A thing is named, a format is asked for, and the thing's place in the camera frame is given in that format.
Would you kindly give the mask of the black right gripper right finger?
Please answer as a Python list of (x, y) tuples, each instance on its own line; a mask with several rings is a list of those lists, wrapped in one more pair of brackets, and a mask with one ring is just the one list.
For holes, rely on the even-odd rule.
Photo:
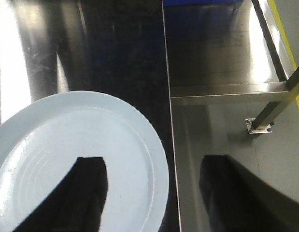
[(213, 232), (298, 232), (299, 203), (229, 155), (205, 155), (199, 189)]

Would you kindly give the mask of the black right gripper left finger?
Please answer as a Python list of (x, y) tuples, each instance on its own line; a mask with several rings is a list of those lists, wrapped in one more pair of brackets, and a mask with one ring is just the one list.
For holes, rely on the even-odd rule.
[(56, 188), (16, 232), (97, 232), (108, 192), (102, 157), (78, 157)]

